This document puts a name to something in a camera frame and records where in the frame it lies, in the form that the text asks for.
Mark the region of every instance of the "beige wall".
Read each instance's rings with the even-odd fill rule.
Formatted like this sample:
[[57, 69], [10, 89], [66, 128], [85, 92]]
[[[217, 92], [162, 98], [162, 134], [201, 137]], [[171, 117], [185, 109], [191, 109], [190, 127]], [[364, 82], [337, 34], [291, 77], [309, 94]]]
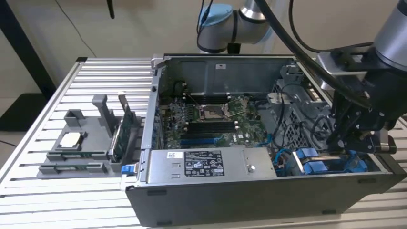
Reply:
[[[398, 0], [295, 0], [294, 3], [294, 20], [302, 39], [311, 47], [328, 49], [372, 42]], [[283, 25], [291, 31], [287, 14]], [[290, 53], [279, 39], [273, 53]]]
[[[59, 0], [98, 57], [151, 57], [197, 53], [201, 0], [115, 0], [117, 19], [106, 0]], [[243, 0], [215, 0], [233, 4]], [[55, 0], [9, 0], [46, 68], [58, 82], [79, 56], [93, 56]], [[247, 45], [245, 53], [262, 52]]]
[[41, 92], [14, 48], [0, 31], [0, 98]]
[[[201, 0], [115, 0], [114, 20], [106, 0], [59, 2], [98, 57], [198, 52], [195, 27]], [[215, 2], [238, 8], [245, 0]], [[50, 75], [59, 83], [77, 58], [93, 54], [55, 0], [9, 0], [9, 3]], [[299, 33], [317, 48], [372, 41], [396, 3], [397, 0], [297, 0]], [[242, 53], [262, 52], [262, 45], [243, 45]], [[289, 50], [278, 41], [271, 52], [289, 53]]]

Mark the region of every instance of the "green circuit board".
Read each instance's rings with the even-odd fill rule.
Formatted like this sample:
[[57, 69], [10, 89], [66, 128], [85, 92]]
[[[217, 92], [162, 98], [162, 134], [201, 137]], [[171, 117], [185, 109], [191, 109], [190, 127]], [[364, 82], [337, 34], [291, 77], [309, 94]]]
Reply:
[[[254, 102], [246, 96], [233, 96], [226, 104], [186, 104], [181, 99], [161, 107], [165, 127], [166, 149], [213, 148], [245, 145], [258, 147], [267, 141], [261, 116]], [[181, 145], [189, 123], [235, 122], [237, 129], [231, 133], [213, 133], [214, 144]]]

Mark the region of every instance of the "power supply label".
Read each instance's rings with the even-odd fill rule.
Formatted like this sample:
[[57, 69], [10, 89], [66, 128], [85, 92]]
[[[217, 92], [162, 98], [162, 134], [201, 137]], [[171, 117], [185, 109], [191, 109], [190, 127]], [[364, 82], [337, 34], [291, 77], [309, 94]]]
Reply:
[[215, 177], [225, 176], [222, 152], [193, 151], [185, 152], [186, 176], [187, 177]]

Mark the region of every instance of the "metal rail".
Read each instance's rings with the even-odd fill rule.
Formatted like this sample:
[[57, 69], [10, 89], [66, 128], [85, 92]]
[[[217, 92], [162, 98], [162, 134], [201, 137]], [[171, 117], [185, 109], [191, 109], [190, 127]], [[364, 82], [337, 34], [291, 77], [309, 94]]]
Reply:
[[[121, 191], [121, 178], [39, 180], [46, 160], [66, 125], [69, 109], [81, 108], [98, 116], [94, 94], [109, 95], [109, 107], [123, 115], [118, 92], [127, 93], [131, 109], [146, 115], [151, 83], [150, 59], [89, 59], [75, 64], [45, 111], [0, 170], [0, 228], [117, 228], [142, 229]], [[400, 148], [394, 155], [407, 170], [407, 123], [400, 120], [392, 131]], [[407, 180], [385, 194], [364, 198], [342, 215], [198, 225], [193, 229], [378, 229], [407, 228]]]

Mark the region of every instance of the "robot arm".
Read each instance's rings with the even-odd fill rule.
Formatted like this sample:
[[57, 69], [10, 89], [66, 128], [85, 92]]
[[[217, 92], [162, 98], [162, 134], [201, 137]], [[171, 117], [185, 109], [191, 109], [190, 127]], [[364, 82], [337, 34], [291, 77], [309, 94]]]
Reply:
[[328, 140], [334, 148], [341, 146], [368, 153], [397, 152], [394, 138], [388, 132], [407, 113], [406, 37], [407, 0], [401, 0], [372, 47], [318, 56], [328, 72], [372, 102], [369, 109], [362, 108], [334, 92], [332, 113], [337, 129]]
[[[203, 20], [207, 7], [202, 10]], [[230, 43], [257, 44], [271, 34], [270, 24], [254, 0], [239, 10], [229, 4], [214, 4], [207, 19], [201, 23], [198, 47], [205, 53], [226, 51]]]

